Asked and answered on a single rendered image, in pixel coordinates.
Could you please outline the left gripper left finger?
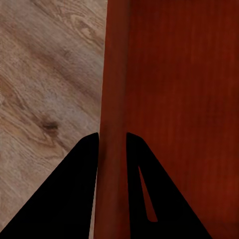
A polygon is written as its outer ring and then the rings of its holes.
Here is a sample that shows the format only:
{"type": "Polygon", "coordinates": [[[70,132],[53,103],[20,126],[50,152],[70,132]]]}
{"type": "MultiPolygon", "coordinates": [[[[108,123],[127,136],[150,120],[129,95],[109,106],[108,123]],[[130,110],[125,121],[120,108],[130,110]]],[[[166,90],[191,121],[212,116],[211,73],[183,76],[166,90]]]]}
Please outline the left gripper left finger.
{"type": "Polygon", "coordinates": [[[99,134],[82,138],[0,233],[0,239],[89,239],[99,134]]]}

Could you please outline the storage box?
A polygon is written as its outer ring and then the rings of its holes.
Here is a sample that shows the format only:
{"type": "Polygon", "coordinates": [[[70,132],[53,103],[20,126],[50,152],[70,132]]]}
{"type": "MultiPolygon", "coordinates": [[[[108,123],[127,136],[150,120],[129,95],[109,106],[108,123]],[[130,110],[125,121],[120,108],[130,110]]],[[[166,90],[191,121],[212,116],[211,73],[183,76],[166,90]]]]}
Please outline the storage box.
{"type": "Polygon", "coordinates": [[[93,239],[130,239],[128,132],[212,239],[239,239],[239,0],[108,0],[93,239]]]}

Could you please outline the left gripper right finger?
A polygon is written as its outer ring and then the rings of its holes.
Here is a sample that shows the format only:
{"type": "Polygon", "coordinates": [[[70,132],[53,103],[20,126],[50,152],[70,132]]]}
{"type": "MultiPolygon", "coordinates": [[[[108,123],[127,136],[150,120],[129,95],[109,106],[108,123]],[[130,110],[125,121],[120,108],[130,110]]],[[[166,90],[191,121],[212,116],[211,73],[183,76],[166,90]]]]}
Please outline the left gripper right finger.
{"type": "Polygon", "coordinates": [[[147,143],[126,134],[130,239],[212,239],[147,143]],[[158,222],[147,218],[139,168],[158,222]]]}

